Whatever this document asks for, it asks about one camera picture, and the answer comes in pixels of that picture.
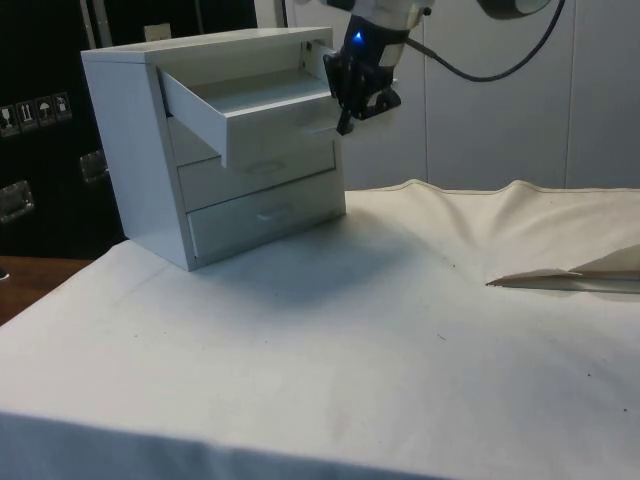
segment white tablecloth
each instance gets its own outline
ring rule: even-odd
[[[484,284],[633,251],[639,196],[349,193],[195,273],[124,243],[0,328],[0,478],[637,479],[640,297]]]

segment black cabinet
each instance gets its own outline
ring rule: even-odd
[[[163,23],[174,37],[256,26],[253,0],[0,1],[0,255],[96,258],[124,239],[80,60],[85,20],[98,47],[105,21],[116,45]]]

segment closed drawer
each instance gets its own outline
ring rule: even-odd
[[[329,142],[284,156],[256,161],[243,169],[224,168],[220,158],[178,169],[187,212],[335,168]]]
[[[297,226],[344,212],[338,170],[321,173],[188,215],[198,258],[233,253]]]
[[[220,156],[178,119],[170,117],[167,122],[169,123],[169,134],[177,167]]]

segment white wall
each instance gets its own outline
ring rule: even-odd
[[[255,0],[256,20],[260,28],[278,27],[277,0]]]
[[[438,0],[425,20],[426,44],[475,75],[518,63],[540,40],[558,0],[513,21],[489,18],[476,0]],[[574,0],[556,31],[523,70],[489,84],[471,83],[427,64],[429,180],[444,188],[497,189],[521,179],[565,183],[571,97]]]
[[[477,0],[436,0],[424,34],[414,38],[469,73],[491,75],[531,50],[557,4],[506,22],[488,18]],[[291,25],[332,26],[341,44],[346,13],[315,0],[287,5]],[[496,189],[515,179],[640,187],[638,19],[638,0],[567,0],[540,54],[492,84],[469,83],[407,50],[396,72],[404,105],[391,126],[369,124],[344,142],[348,188],[426,176],[456,189]]]
[[[640,1],[580,0],[569,187],[640,187]]]
[[[287,0],[290,26],[331,26],[334,45],[344,41],[350,15],[318,1],[296,4]],[[422,41],[422,28],[414,32]],[[345,183],[350,190],[426,180],[425,59],[407,49],[396,69],[396,90],[403,105],[393,112],[368,120],[342,141]]]

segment cabinet top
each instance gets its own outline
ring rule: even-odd
[[[257,28],[87,50],[82,52],[82,58],[85,62],[158,64],[214,51],[232,53],[314,40],[331,47],[332,38],[329,27]]]

